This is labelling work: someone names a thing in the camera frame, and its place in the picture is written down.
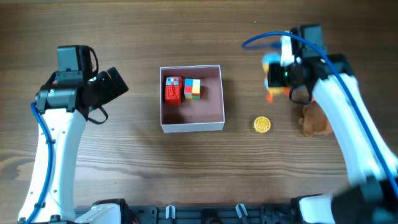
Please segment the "orange blue duck toy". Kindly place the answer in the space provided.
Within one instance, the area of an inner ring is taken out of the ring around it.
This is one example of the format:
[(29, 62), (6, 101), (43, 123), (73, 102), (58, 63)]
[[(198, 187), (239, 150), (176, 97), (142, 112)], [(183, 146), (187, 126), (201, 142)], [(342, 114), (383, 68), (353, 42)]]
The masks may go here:
[(280, 55), (277, 52), (264, 54), (261, 62), (265, 73), (264, 86), (267, 91), (267, 102), (273, 103), (275, 96), (288, 96), (290, 87), (285, 85), (286, 73), (280, 66)]

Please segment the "white cardboard box pink inside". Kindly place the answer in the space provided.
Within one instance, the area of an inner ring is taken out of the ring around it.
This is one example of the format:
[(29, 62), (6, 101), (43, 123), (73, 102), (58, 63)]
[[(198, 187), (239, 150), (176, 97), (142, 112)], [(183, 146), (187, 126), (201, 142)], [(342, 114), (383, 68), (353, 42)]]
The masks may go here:
[[(169, 77), (198, 79), (198, 99), (183, 95), (180, 105), (168, 105), (165, 83)], [(194, 65), (159, 68), (160, 126), (164, 133), (221, 131), (224, 128), (223, 80), (220, 65)]]

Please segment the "colourful puzzle cube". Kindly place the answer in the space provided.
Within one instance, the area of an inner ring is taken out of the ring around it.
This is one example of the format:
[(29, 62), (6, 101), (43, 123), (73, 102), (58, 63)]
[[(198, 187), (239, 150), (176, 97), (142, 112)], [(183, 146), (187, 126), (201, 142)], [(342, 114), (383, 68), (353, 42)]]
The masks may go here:
[(199, 100), (201, 91), (201, 80), (186, 78), (184, 83), (185, 99)]

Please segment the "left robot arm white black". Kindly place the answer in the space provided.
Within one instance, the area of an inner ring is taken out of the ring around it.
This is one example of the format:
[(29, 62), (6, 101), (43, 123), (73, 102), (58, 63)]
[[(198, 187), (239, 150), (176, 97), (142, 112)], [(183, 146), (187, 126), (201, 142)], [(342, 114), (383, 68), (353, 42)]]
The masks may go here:
[(57, 48), (58, 69), (51, 74), (30, 107), (39, 124), (32, 180), (18, 223), (72, 223), (77, 152), (94, 110), (128, 91), (116, 68), (100, 71), (93, 48)]

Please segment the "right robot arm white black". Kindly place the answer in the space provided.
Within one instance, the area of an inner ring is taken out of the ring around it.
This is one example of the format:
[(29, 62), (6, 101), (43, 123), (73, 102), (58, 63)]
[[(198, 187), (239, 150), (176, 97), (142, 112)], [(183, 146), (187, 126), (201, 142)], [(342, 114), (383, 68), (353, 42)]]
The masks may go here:
[(345, 56), (330, 55), (320, 26), (280, 32), (281, 52), (265, 86), (304, 86), (325, 113), (340, 145), (350, 188), (297, 201), (304, 223), (396, 223), (397, 156), (375, 126)]

